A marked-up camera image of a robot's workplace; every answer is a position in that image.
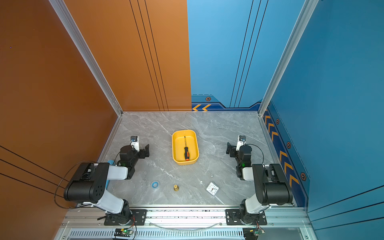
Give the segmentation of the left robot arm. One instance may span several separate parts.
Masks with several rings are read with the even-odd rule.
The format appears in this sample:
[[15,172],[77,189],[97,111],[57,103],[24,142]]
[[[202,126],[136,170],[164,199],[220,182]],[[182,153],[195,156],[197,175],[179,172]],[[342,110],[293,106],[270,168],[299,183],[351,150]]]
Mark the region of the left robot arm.
[[81,163],[64,190],[68,202],[89,205],[105,212],[104,225],[142,226],[146,210],[131,210],[129,202],[107,190],[107,181],[130,180],[135,173],[138,160],[150,156],[150,145],[136,150],[132,145],[120,150],[116,165],[109,163]]

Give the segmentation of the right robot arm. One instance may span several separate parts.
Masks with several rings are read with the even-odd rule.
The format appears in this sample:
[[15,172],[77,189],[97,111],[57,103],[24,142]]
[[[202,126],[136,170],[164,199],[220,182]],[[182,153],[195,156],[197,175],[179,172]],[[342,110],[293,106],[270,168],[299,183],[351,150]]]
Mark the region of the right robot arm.
[[236,159],[236,174],[242,181],[254,183],[255,193],[242,200],[238,215],[233,219],[243,225],[266,225],[265,211],[271,206],[293,202],[293,192],[280,164],[253,164],[252,147],[243,143],[227,143],[226,154]]

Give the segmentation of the black orange screwdriver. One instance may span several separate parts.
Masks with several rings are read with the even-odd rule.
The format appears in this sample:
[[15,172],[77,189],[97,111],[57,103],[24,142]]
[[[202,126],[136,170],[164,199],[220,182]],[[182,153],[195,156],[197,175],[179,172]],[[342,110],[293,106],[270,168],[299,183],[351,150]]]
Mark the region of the black orange screwdriver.
[[189,148],[187,145],[187,137],[186,136],[184,136],[184,140],[185,140],[184,157],[185,157],[185,161],[189,161],[190,160],[190,153],[189,153]]

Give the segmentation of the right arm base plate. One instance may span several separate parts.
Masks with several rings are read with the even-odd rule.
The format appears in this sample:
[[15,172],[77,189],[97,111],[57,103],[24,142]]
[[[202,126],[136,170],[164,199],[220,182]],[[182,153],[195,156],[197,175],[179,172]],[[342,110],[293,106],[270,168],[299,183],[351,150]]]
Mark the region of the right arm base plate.
[[235,226],[235,225],[266,226],[268,224],[265,213],[249,214],[245,212],[244,214],[242,214],[239,209],[226,209],[225,213],[226,213],[227,225],[229,226]]

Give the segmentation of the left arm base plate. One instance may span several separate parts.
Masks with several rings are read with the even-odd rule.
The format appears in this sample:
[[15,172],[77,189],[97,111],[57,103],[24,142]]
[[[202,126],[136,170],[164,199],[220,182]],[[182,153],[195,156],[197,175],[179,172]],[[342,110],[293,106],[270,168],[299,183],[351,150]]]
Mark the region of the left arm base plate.
[[143,226],[147,217],[146,209],[131,209],[127,215],[120,214],[107,214],[105,216],[105,226],[118,226],[129,227],[132,225]]

